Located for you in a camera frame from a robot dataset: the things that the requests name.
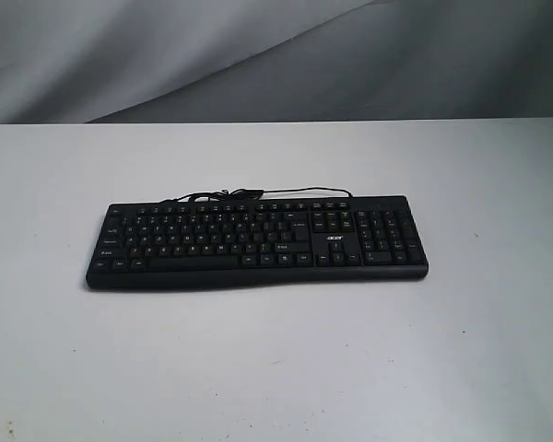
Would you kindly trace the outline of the grey backdrop cloth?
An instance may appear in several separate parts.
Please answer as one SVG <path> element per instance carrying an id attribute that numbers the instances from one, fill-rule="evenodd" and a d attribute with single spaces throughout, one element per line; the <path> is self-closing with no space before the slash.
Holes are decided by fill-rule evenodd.
<path id="1" fill-rule="evenodd" d="M 553 1 L 0 1 L 0 123 L 553 117 Z"/>

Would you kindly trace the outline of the black computer keyboard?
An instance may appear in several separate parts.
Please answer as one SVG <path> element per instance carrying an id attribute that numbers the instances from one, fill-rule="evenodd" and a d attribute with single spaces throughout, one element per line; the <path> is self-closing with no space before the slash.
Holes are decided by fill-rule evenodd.
<path id="1" fill-rule="evenodd" d="M 239 191 L 111 205 L 86 281 L 95 290 L 200 290 L 428 271 L 402 195 L 263 200 Z"/>

